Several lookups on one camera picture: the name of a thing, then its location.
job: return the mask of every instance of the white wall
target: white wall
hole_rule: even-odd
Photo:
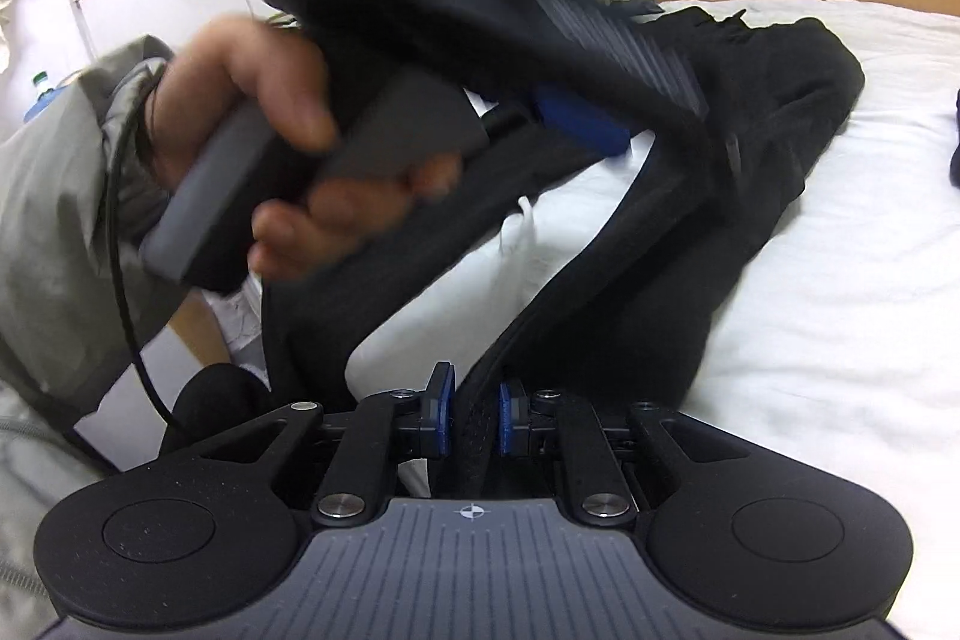
[[[11,63],[0,74],[0,142],[21,126],[34,103],[34,74],[46,71],[56,85],[89,63],[70,0],[14,0],[7,11]]]

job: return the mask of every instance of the person's right hand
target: person's right hand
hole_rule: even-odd
[[[301,34],[249,18],[210,23],[171,61],[147,104],[152,170],[176,191],[203,145],[243,95],[256,100],[291,145],[309,151],[337,143],[326,103],[320,49]],[[416,199],[438,199],[460,175],[443,155],[394,180],[326,180],[302,206],[261,204],[253,214],[251,271],[268,280],[301,277],[342,259],[402,220]]]

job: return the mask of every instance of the mattress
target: mattress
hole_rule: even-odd
[[[671,2],[749,25],[822,20],[866,87],[773,239],[715,316],[685,411],[854,480],[909,523],[915,557],[891,621],[957,640],[960,610],[960,19],[857,1]],[[462,377],[606,223],[653,138],[522,200],[496,234],[366,339],[358,397]]]

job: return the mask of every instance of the ribbed surface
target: ribbed surface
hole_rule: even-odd
[[[49,640],[126,637],[68,622]],[[553,501],[394,500],[376,522],[318,534],[283,584],[178,640],[760,640],[697,613],[616,531]],[[791,635],[802,640],[803,635]],[[891,640],[879,622],[823,640]]]

